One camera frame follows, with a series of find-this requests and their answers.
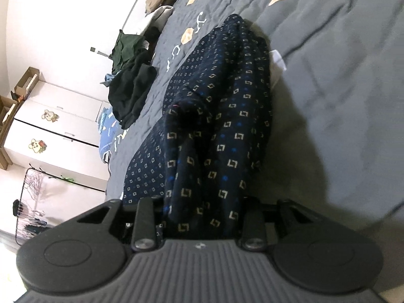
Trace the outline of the navy patterned garment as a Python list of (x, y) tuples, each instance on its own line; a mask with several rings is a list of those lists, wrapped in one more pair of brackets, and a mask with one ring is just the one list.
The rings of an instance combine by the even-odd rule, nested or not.
[(175, 238), (226, 238), (242, 219), (272, 125), (265, 39), (232, 14), (168, 83), (162, 117), (133, 156), (122, 203), (162, 198)]

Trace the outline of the grey quilted fish-print blanket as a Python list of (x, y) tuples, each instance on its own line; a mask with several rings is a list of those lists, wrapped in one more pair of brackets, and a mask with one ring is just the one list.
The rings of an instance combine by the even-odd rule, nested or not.
[(122, 194), (170, 78), (234, 13), (286, 64), (272, 89), (258, 193), (352, 229), (386, 219), (403, 205), (403, 0), (177, 0), (153, 58), (158, 76), (112, 153), (107, 197)]

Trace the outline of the white wardrobe with stickers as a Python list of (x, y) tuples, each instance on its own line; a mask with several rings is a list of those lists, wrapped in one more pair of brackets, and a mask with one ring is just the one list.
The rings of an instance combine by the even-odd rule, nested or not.
[(99, 155), (103, 102), (39, 81), (18, 109), (4, 149), (11, 161), (100, 191), (110, 177)]

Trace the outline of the blue patterned pillow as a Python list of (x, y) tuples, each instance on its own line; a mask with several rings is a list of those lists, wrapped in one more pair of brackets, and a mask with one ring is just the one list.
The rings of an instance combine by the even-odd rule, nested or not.
[(115, 119), (112, 107), (103, 108), (98, 119), (100, 135), (99, 155), (103, 163), (110, 163), (112, 153), (116, 150), (116, 135), (121, 130), (120, 123)]

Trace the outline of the black garment pile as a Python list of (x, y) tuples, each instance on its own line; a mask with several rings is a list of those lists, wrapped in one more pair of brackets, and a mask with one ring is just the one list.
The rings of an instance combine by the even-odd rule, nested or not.
[(141, 48), (111, 81), (108, 99), (123, 130), (130, 128), (139, 118), (157, 74), (151, 65), (150, 53)]

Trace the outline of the cardboard box on wardrobe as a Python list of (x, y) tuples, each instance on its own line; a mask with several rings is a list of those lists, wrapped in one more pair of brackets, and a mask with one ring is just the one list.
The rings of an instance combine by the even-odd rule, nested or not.
[(34, 67), (28, 67), (17, 84), (14, 86), (13, 99), (25, 100), (34, 89), (40, 79), (40, 71)]

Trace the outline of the dark green garment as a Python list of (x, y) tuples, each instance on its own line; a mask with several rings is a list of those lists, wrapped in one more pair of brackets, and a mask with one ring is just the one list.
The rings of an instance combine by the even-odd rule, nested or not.
[(137, 56), (138, 50), (144, 48), (146, 38), (137, 34), (125, 34), (119, 30), (115, 46), (109, 55), (112, 61), (112, 74), (117, 74), (125, 65)]

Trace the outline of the light grey garment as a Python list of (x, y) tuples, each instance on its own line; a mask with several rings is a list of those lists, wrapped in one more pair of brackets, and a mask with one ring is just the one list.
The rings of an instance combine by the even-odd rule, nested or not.
[(151, 14), (145, 16), (144, 29), (141, 34), (144, 35), (148, 30), (156, 28), (159, 33), (162, 32), (167, 20), (174, 12), (174, 7), (172, 6), (160, 6)]

